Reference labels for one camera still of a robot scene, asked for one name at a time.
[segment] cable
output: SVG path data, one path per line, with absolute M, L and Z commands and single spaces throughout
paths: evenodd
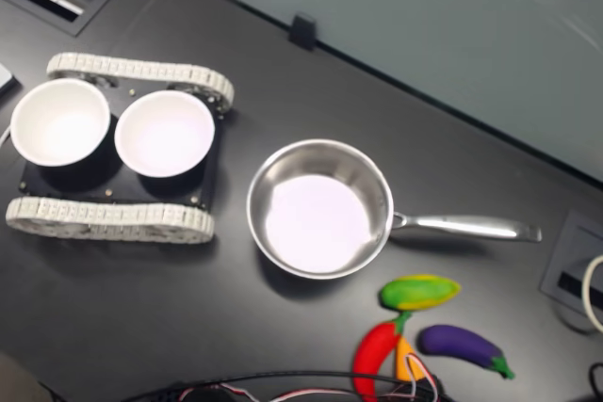
M 233 394 L 244 395 L 248 399 L 250 399 L 252 402 L 260 402 L 253 394 L 251 394 L 245 388 L 237 388 L 236 386 L 230 386 L 230 385 L 227 385 L 226 383 L 221 383 L 220 386 L 222 388 L 226 388 L 228 391 L 230 391 Z
M 593 305 L 591 304 L 591 280 L 596 268 L 603 264 L 603 255 L 594 258 L 584 272 L 584 278 L 582 280 L 582 304 L 584 305 L 584 312 L 593 323 L 595 328 L 603 333 L 603 324 L 596 318 L 595 312 L 593 311 Z
M 356 372 L 346 372 L 346 371 L 275 371 L 275 372 L 262 372 L 262 373 L 254 373 L 254 374 L 246 374 L 241 376 L 234 376 L 228 378 L 211 378 L 205 380 L 199 380 L 191 383 L 182 383 L 178 385 L 174 385 L 168 388 L 161 388 L 158 390 L 150 391 L 148 393 L 134 395 L 132 397 L 128 397 L 124 399 L 122 402 L 134 402 L 138 401 L 145 397 L 153 397 L 160 394 L 170 393 L 174 391 L 185 391 L 190 388 L 200 388 L 204 386 L 210 385 L 219 385 L 221 383 L 226 382 L 234 382 L 241 380 L 253 380 L 258 378 L 285 378 L 285 377 L 331 377 L 331 378 L 372 378 L 374 380 L 385 381 L 389 383 L 396 383 L 398 385 L 402 385 L 402 387 L 407 386 L 408 382 L 398 380 L 397 378 L 391 378 L 386 376 L 376 376 L 372 374 L 359 374 Z M 425 392 L 428 395 L 433 395 L 433 391 L 428 390 L 427 388 L 418 387 L 418 390 L 421 392 Z M 378 397 L 399 397 L 405 396 L 407 394 L 387 394 L 384 396 Z M 444 394 L 439 394 L 440 399 L 443 402 L 451 402 L 452 399 L 447 397 Z
M 10 126 L 2 133 L 0 136 L 0 146 L 4 145 L 4 142 L 7 141 L 8 136 L 10 135 Z
M 603 367 L 603 362 L 596 362 L 591 365 L 588 369 L 588 382 L 591 384 L 591 388 L 593 389 L 593 393 L 596 397 L 596 402 L 603 402 L 603 394 L 599 390 L 599 387 L 596 385 L 595 381 L 595 370 L 599 367 Z
M 283 402 L 292 397 L 297 397 L 298 395 L 307 395 L 307 394 L 344 394 L 344 395 L 359 395 L 354 391 L 349 390 L 338 390 L 332 388 L 304 388 L 302 390 L 290 391 L 288 393 L 281 394 L 277 397 L 274 397 L 270 400 L 270 402 Z
M 413 374 L 413 372 L 411 370 L 410 360 L 413 360 L 416 363 L 416 365 L 421 369 L 421 372 L 423 372 L 423 375 L 425 376 L 427 381 L 432 386 L 432 394 L 433 394 L 432 402 L 436 402 L 438 399 L 438 392 L 437 392 L 437 384 L 435 383 L 435 378 L 432 376 L 430 371 L 427 370 L 427 366 L 425 365 L 425 363 L 421 359 L 419 359 L 416 354 L 407 353 L 406 355 L 404 355 L 403 363 L 404 363 L 404 367 L 406 368 L 406 374 L 411 377 L 411 384 L 412 384 L 411 397 L 416 398 L 416 379 L 415 379 L 415 374 Z M 401 386 L 402 385 L 400 385 L 393 392 L 391 392 L 390 394 L 387 394 L 387 395 L 395 396 L 395 397 L 405 395 L 405 394 L 396 394 L 396 391 L 399 390 L 401 388 Z

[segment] white bowl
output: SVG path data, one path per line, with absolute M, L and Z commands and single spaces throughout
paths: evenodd
M 156 91 L 130 105 L 117 123 L 115 146 L 130 169 L 167 178 L 201 162 L 214 140 L 211 112 L 182 91 Z
M 12 142 L 25 159 L 44 167 L 73 164 L 103 141 L 111 123 L 106 98 L 77 79 L 58 79 L 29 91 L 10 120 Z

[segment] table surface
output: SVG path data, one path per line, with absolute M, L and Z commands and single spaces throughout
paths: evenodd
M 78 38 L 4 1 L 0 18 L 0 61 L 23 84 L 1 101 L 0 129 L 63 51 L 205 65 L 236 86 L 211 244 L 62 241 L 0 225 L 0 346 L 68 400 L 115 401 L 242 372 L 350 369 L 360 338 L 392 316 L 377 291 L 413 273 L 450 277 L 464 289 L 415 315 L 411 339 L 436 323 L 470 328 L 498 344 L 518 375 L 503 381 L 427 358 L 455 399 L 578 401 L 589 393 L 586 371 L 602 356 L 603 336 L 567 328 L 538 286 L 570 209 L 603 222 L 600 191 L 334 56 L 293 46 L 225 0 L 112 0 Z M 245 195 L 266 157 L 312 137 L 370 155 L 401 212 L 516 218 L 540 224 L 544 241 L 408 238 L 390 241 L 345 279 L 289 277 L 254 245 Z M 2 148 L 0 205 L 18 196 L 23 166 L 12 145 Z M 268 386 L 260 394 L 280 388 Z

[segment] black cable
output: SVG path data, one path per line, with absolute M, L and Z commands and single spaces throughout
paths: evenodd
M 138 395 L 134 395 L 132 397 L 128 397 L 124 399 L 122 402 L 135 402 L 144 397 L 153 397 L 156 395 L 170 393 L 174 391 L 184 391 L 189 388 L 200 388 L 203 386 L 209 385 L 218 385 L 220 383 L 232 383 L 234 381 L 241 380 L 253 380 L 258 378 L 283 378 L 283 377 L 334 377 L 334 378 L 372 378 L 373 380 L 386 381 L 389 383 L 396 383 L 400 387 L 408 387 L 411 384 L 408 381 L 398 380 L 397 378 L 386 377 L 386 376 L 377 376 L 372 374 L 359 374 L 356 372 L 346 372 L 346 371 L 274 371 L 274 372 L 260 372 L 253 374 L 245 374 L 241 376 L 227 377 L 227 378 L 211 378 L 205 380 L 198 380 L 190 383 L 178 383 L 176 385 L 172 385 L 168 388 L 161 388 L 158 390 L 150 391 L 148 393 L 142 393 Z M 428 395 L 433 395 L 433 391 L 428 388 L 416 387 L 417 392 L 425 392 Z M 443 402 L 452 402 L 452 399 L 447 397 L 444 394 L 440 394 L 440 399 Z
M 603 394 L 599 390 L 599 387 L 596 385 L 595 380 L 595 371 L 597 368 L 603 367 L 603 362 L 596 362 L 588 368 L 588 382 L 591 384 L 591 388 L 593 389 L 593 394 L 596 397 L 596 402 L 603 402 Z

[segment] white cable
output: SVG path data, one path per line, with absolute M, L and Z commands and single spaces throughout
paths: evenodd
M 596 268 L 603 264 L 603 255 L 594 258 L 584 272 L 584 278 L 582 279 L 582 304 L 584 305 L 584 312 L 593 323 L 595 328 L 603 333 L 603 324 L 596 318 L 595 311 L 593 311 L 593 305 L 591 304 L 591 281 Z
M 343 394 L 343 395 L 354 395 L 351 391 L 344 390 L 327 390 L 321 388 L 309 388 L 307 390 L 298 390 L 292 391 L 291 393 L 280 395 L 274 399 L 271 399 L 270 402 L 283 402 L 284 400 L 291 399 L 293 397 L 297 397 L 299 395 L 307 395 L 307 394 Z
M 238 388 L 236 386 L 227 385 L 226 383 L 221 383 L 219 386 L 221 386 L 222 388 L 226 388 L 231 393 L 245 395 L 252 402 L 260 402 L 257 397 L 255 397 L 253 394 L 251 394 L 245 388 Z
M 7 141 L 9 135 L 10 135 L 10 126 L 7 127 L 7 130 L 4 131 L 2 136 L 0 136 L 0 146 L 4 145 L 4 142 Z
M 425 378 L 427 379 L 427 381 L 430 383 L 430 385 L 432 386 L 432 392 L 433 392 L 433 402 L 437 402 L 437 399 L 439 397 L 438 392 L 437 392 L 437 385 L 435 384 L 435 381 L 432 379 L 430 372 L 427 370 L 427 366 L 425 364 L 423 364 L 423 362 L 418 358 L 417 355 L 414 355 L 412 353 L 407 353 L 406 355 L 404 355 L 404 367 L 406 368 L 406 373 L 408 374 L 408 376 L 410 376 L 411 378 L 411 384 L 412 384 L 412 389 L 411 389 L 411 393 L 410 395 L 408 394 L 396 394 L 395 391 L 398 390 L 398 388 L 396 388 L 396 390 L 394 390 L 394 392 L 387 394 L 387 396 L 391 396 L 391 397 L 403 397 L 403 398 L 415 398 L 416 397 L 416 379 L 415 379 L 415 374 L 413 374 L 412 370 L 411 370 L 411 366 L 409 363 L 409 360 L 413 360 L 416 365 L 421 369 L 421 371 L 423 372 L 423 375 L 425 376 Z

